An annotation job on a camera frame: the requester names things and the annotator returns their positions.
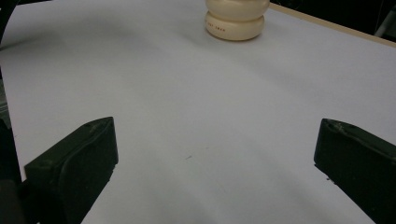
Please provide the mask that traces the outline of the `grey metal stand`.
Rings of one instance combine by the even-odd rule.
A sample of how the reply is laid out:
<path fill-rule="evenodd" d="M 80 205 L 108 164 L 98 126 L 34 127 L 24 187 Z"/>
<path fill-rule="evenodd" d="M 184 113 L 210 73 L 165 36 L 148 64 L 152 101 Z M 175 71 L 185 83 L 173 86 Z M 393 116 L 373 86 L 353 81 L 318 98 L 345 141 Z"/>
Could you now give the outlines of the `grey metal stand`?
<path fill-rule="evenodd" d="M 389 12 L 382 24 L 376 30 L 375 36 L 396 42 L 396 9 Z"/>

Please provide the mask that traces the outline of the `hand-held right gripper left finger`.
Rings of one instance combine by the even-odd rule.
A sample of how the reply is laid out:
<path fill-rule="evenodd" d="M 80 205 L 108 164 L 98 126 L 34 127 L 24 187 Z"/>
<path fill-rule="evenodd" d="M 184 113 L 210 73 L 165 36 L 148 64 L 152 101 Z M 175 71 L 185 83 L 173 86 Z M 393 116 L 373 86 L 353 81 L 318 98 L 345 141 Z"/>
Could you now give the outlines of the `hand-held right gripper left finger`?
<path fill-rule="evenodd" d="M 119 162 L 114 119 L 90 121 L 25 166 L 40 224 L 80 224 Z"/>

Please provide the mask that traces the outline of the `cream ringed duck cup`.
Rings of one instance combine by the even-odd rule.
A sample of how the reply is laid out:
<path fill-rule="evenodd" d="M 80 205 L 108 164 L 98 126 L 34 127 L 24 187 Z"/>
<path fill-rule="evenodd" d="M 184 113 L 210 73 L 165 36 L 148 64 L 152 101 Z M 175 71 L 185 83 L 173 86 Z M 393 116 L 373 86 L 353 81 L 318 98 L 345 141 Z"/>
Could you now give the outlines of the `cream ringed duck cup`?
<path fill-rule="evenodd" d="M 215 37 L 244 41 L 258 36 L 270 0 L 205 0 L 205 28 Z"/>

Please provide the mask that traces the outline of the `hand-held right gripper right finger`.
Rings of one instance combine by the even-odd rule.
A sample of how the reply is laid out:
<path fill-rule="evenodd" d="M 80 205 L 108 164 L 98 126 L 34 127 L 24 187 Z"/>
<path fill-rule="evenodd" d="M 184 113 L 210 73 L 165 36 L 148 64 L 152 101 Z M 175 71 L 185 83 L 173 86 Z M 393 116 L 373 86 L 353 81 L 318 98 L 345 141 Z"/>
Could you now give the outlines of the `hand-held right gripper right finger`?
<path fill-rule="evenodd" d="M 396 224 L 396 146 L 352 124 L 323 119 L 314 162 L 375 224 Z"/>

